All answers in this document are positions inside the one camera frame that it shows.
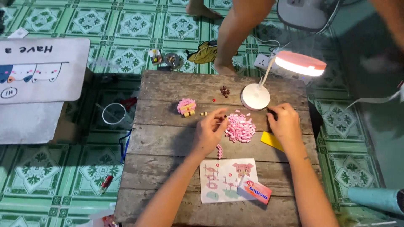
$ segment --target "pink lamp head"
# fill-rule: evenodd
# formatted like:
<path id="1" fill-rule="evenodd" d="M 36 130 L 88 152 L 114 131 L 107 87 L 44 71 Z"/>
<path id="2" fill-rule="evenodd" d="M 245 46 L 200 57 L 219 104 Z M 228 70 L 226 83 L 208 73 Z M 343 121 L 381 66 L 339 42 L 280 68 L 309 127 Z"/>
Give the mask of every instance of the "pink lamp head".
<path id="1" fill-rule="evenodd" d="M 327 66 L 318 59 L 285 50 L 276 55 L 275 63 L 282 68 L 307 76 L 321 76 Z"/>

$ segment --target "power strip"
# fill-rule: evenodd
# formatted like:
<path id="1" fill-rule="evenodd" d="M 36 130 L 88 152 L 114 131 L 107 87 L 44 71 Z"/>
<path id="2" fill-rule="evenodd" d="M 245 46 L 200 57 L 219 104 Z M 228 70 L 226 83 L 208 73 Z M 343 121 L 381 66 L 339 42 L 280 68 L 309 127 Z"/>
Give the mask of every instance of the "power strip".
<path id="1" fill-rule="evenodd" d="M 269 61 L 273 57 L 275 57 L 275 55 L 276 55 L 275 52 L 272 53 L 270 57 L 263 55 L 263 54 L 257 55 L 257 58 L 254 61 L 254 66 L 266 71 L 268 68 L 268 65 L 269 65 Z M 313 80 L 312 76 L 305 76 L 305 75 L 301 75 L 301 74 L 292 72 L 290 70 L 284 69 L 284 68 L 278 66 L 275 62 L 272 64 L 269 72 L 276 74 L 276 75 L 284 76 L 284 77 L 286 77 L 288 79 L 292 79 L 292 80 L 302 80 L 305 83 L 305 85 L 308 85 Z"/>

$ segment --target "person's leg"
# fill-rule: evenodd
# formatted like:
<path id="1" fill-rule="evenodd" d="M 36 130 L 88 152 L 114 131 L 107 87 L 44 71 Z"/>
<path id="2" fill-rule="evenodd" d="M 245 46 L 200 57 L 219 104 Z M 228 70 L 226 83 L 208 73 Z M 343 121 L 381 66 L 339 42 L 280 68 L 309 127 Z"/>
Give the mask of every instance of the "person's leg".
<path id="1" fill-rule="evenodd" d="M 223 18 L 218 12 L 203 5 L 203 0 L 189 0 L 185 11 L 192 16 L 204 16 L 213 20 Z"/>
<path id="2" fill-rule="evenodd" d="M 219 74 L 236 75 L 231 58 L 250 31 L 269 14 L 274 3 L 275 0 L 233 0 L 217 39 L 214 67 Z"/>

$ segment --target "partially built block figure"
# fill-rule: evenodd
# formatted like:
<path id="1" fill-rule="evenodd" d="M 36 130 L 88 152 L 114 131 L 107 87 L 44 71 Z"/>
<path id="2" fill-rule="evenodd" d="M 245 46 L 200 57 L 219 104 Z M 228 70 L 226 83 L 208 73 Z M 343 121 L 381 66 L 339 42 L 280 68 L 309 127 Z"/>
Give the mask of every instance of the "partially built block figure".
<path id="1" fill-rule="evenodd" d="M 186 118 L 195 114 L 195 108 L 196 102 L 192 99 L 182 99 L 177 106 L 178 113 Z"/>

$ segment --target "weathered wooden board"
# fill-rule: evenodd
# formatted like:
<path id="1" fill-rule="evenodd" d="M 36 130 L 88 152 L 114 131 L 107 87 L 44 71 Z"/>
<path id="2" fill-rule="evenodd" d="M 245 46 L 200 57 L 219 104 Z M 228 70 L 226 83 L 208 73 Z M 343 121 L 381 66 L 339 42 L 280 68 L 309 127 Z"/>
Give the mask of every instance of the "weathered wooden board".
<path id="1" fill-rule="evenodd" d="M 127 154 L 121 189 L 159 189 L 171 173 L 184 161 L 183 157 Z M 294 196 L 292 173 L 288 163 L 255 162 L 258 181 L 272 190 L 272 195 Z M 321 180 L 319 165 L 312 165 Z M 200 192 L 199 168 L 192 176 L 187 191 Z"/>
<path id="2" fill-rule="evenodd" d="M 119 190 L 115 221 L 135 223 L 155 192 L 154 190 Z M 199 193 L 186 192 L 174 224 L 218 227 L 297 227 L 300 226 L 300 220 L 294 197 L 271 196 L 268 205 L 256 200 L 202 204 Z"/>
<path id="3" fill-rule="evenodd" d="M 198 103 L 213 103 L 212 99 L 216 99 L 216 104 L 241 106 L 241 91 L 249 84 L 257 84 L 259 80 L 257 77 L 146 70 L 143 72 L 138 99 L 178 102 L 182 98 L 191 98 Z M 227 99 L 220 93 L 223 85 L 230 90 Z M 309 109 L 303 81 L 269 75 L 264 86 L 271 95 L 269 105 L 289 102 L 295 109 Z"/>
<path id="4" fill-rule="evenodd" d="M 191 150 L 195 128 L 134 124 L 127 153 L 165 156 L 186 156 Z M 256 161 L 288 162 L 284 152 L 262 143 L 262 132 L 257 132 L 249 143 L 231 142 L 222 136 L 223 158 L 254 158 Z M 312 164 L 318 164 L 316 141 L 303 135 L 307 154 Z M 212 152 L 208 158 L 216 158 Z"/>
<path id="5" fill-rule="evenodd" d="M 257 127 L 256 131 L 266 131 L 270 130 L 267 121 L 266 109 L 261 111 L 249 111 L 245 107 L 232 106 L 232 105 L 216 105 L 216 104 L 196 104 L 195 115 L 185 118 L 183 115 L 179 114 L 177 111 L 178 103 L 165 102 L 165 101 L 147 101 L 139 100 L 136 106 L 136 115 L 134 124 L 153 124 L 153 125 L 164 125 L 164 126 L 188 126 L 196 127 L 196 123 L 203 119 L 204 117 L 199 115 L 200 113 L 211 112 L 217 108 L 226 107 L 228 108 L 228 114 L 236 114 L 234 110 L 240 110 L 240 113 L 248 114 L 251 113 L 247 119 L 252 118 L 252 123 Z M 297 111 L 300 116 L 300 127 L 303 134 L 313 135 L 313 127 L 311 126 L 310 114 L 308 111 Z"/>

